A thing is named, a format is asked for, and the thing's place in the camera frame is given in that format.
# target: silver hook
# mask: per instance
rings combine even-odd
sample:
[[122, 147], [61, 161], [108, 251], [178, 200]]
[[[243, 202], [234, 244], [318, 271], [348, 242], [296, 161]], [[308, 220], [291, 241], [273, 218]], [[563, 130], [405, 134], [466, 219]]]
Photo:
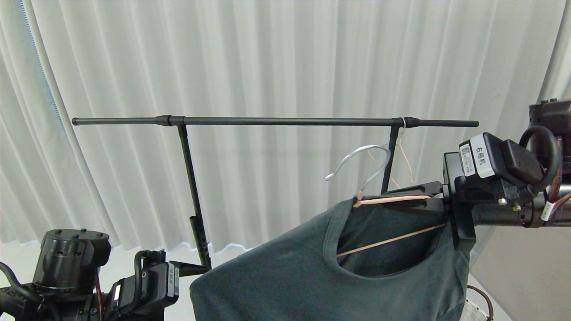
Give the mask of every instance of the silver hook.
[[335, 176], [335, 174], [337, 174], [337, 172], [339, 171], [339, 169], [341, 168], [341, 166], [343, 166], [343, 164], [349, 160], [349, 158], [355, 156], [356, 154], [367, 150], [367, 149], [382, 149], [385, 152], [387, 152], [387, 157], [385, 158], [385, 161], [383, 162], [383, 164], [381, 165], [381, 167], [379, 168], [379, 170], [377, 170], [371, 177], [369, 177], [369, 179], [367, 179], [365, 181], [365, 183], [363, 184], [363, 186], [361, 187], [361, 189], [359, 190], [360, 192], [362, 192], [365, 189], [365, 186], [367, 186], [367, 184], [369, 182], [371, 182], [375, 177], [377, 177], [379, 174], [381, 174], [381, 172], [383, 171], [383, 169], [385, 169], [385, 167], [387, 166], [389, 159], [391, 158], [391, 150], [381, 146], [381, 145], [366, 145], [366, 146], [361, 146], [358, 149], [355, 149], [354, 151], [352, 151], [351, 153], [349, 153], [347, 156], [345, 156], [345, 158], [343, 158], [341, 160], [341, 162], [339, 163], [339, 165], [337, 166], [337, 168], [335, 169], [335, 171], [333, 171], [331, 174], [325, 176], [325, 180], [330, 180], [331, 178], [333, 178], [333, 176]]

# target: white curtain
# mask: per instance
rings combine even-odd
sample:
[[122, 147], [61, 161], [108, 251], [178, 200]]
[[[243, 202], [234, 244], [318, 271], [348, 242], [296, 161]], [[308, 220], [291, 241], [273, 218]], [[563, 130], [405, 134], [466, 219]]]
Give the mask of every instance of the white curtain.
[[[124, 248], [194, 244], [176, 129], [72, 127], [71, 117], [480, 121], [401, 133], [413, 175], [397, 153], [393, 179], [442, 180], [443, 153], [464, 139], [482, 131], [518, 139], [526, 128], [564, 5], [0, 2], [2, 240], [86, 227]], [[188, 130], [216, 250], [255, 246], [352, 197], [381, 154], [361, 155], [329, 183], [323, 176], [353, 149], [388, 140], [382, 127]], [[379, 190], [380, 181], [369, 185]]]

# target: clothes hanger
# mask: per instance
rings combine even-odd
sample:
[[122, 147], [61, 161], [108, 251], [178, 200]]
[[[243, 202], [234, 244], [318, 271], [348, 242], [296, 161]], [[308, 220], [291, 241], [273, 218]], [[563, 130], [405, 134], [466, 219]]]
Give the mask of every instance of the clothes hanger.
[[[357, 192], [357, 195], [355, 195], [356, 201], [355, 201], [355, 204], [353, 205], [353, 207], [359, 207], [359, 206], [361, 206], [362, 204], [381, 204], [381, 203], [399, 202], [399, 201], [402, 201], [402, 200], [413, 200], [413, 199], [427, 199], [427, 198], [431, 198], [431, 197], [428, 196], [428, 195], [404, 195], [404, 196], [393, 196], [393, 197], [386, 197], [386, 198], [376, 198], [376, 199], [366, 199], [366, 200], [363, 200], [363, 190], [365, 189], [365, 186], [367, 186], [368, 183], [370, 183], [375, 177], [377, 177], [377, 176], [384, 170], [384, 168], [387, 166], [387, 163], [388, 163], [388, 161], [389, 161], [389, 158], [391, 157], [391, 151], [390, 151], [388, 148], [386, 148], [386, 147], [384, 147], [384, 146], [381, 146], [381, 145], [366, 145], [366, 146], [361, 146], [361, 147], [359, 147], [358, 149], [352, 151], [351, 153], [349, 153], [347, 156], [345, 156], [345, 157], [341, 160], [341, 162], [339, 163], [339, 165], [337, 166], [337, 168], [335, 169], [335, 171], [333, 171], [333, 172], [330, 173], [329, 175], [325, 176], [325, 180], [330, 180], [331, 178], [333, 178], [333, 177], [337, 174], [337, 172], [339, 171], [339, 169], [343, 166], [343, 164], [344, 164], [346, 161], [349, 160], [349, 158], [355, 156], [356, 154], [358, 154], [358, 153], [360, 153], [360, 152], [362, 152], [362, 151], [364, 151], [364, 150], [374, 149], [374, 148], [384, 150], [384, 151], [387, 153], [387, 157], [385, 158], [385, 161], [383, 162], [383, 164], [381, 165], [381, 167], [379, 168], [379, 170], [377, 170], [373, 175], [371, 175], [371, 177], [369, 177], [369, 178], [365, 181], [365, 183], [361, 186], [361, 189], [359, 189], [359, 191]], [[422, 229], [422, 230], [418, 230], [418, 231], [415, 231], [415, 232], [411, 232], [411, 233], [408, 233], [408, 234], [404, 234], [404, 235], [401, 235], [401, 236], [397, 236], [397, 237], [392, 238], [392, 239], [387, 239], [387, 240], [383, 240], [383, 241], [380, 241], [380, 242], [372, 243], [372, 244], [369, 244], [369, 245], [361, 246], [361, 247], [355, 248], [355, 249], [353, 249], [353, 250], [349, 250], [349, 251], [346, 251], [346, 252], [338, 253], [338, 254], [337, 254], [337, 257], [344, 256], [344, 255], [348, 255], [348, 254], [352, 254], [352, 253], [356, 253], [356, 252], [363, 251], [363, 250], [367, 250], [367, 249], [369, 249], [369, 248], [381, 246], [381, 245], [384, 245], [384, 244], [387, 244], [387, 243], [391, 243], [391, 242], [394, 242], [394, 241], [397, 241], [397, 240], [400, 240], [400, 239], [409, 238], [409, 237], [411, 237], [411, 236], [415, 236], [415, 235], [418, 235], [418, 234], [421, 234], [421, 233], [425, 233], [425, 232], [428, 232], [428, 231], [435, 230], [435, 229], [440, 228], [440, 227], [444, 227], [445, 225], [446, 225], [446, 223], [438, 224], [438, 225], [435, 225], [435, 226], [431, 226], [431, 227], [428, 227], [428, 228], [424, 228], [424, 229]]]

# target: dark green t-shirt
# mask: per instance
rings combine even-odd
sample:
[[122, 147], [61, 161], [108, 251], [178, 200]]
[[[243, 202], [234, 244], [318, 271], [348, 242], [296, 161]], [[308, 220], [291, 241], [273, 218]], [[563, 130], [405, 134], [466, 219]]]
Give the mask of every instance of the dark green t-shirt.
[[454, 250], [448, 218], [352, 205], [338, 203], [197, 278], [196, 320], [459, 320], [469, 262]]

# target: shirt neckline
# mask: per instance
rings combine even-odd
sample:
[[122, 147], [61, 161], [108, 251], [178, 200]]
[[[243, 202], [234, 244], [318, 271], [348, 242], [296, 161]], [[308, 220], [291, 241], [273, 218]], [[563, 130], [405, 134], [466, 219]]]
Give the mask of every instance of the shirt neckline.
[[[323, 240], [323, 259], [326, 265], [330, 269], [332, 269], [335, 273], [356, 280], [363, 280], [370, 282], [382, 281], [389, 278], [395, 278], [397, 276], [408, 274], [409, 272], [417, 269], [422, 265], [430, 264], [430, 262], [434, 260], [436, 253], [441, 251], [443, 243], [442, 240], [443, 233], [446, 233], [449, 230], [450, 226], [449, 222], [447, 222], [446, 225], [439, 230], [439, 233], [437, 235], [438, 241], [436, 244], [436, 248], [432, 251], [432, 253], [430, 253], [428, 257], [424, 258], [422, 261], [418, 262], [417, 264], [406, 270], [380, 276], [362, 276], [342, 268], [337, 262], [337, 245], [339, 243], [339, 238], [341, 237], [341, 233], [343, 232], [343, 228], [345, 227], [347, 219], [351, 214], [351, 210], [353, 209], [354, 203], [355, 203], [354, 198], [344, 200], [341, 203], [339, 203], [336, 206], [336, 208], [333, 210], [331, 219], [329, 220], [329, 224], [327, 226], [327, 231], [325, 232], [325, 238]], [[363, 206], [379, 206], [379, 205], [370, 204]]]

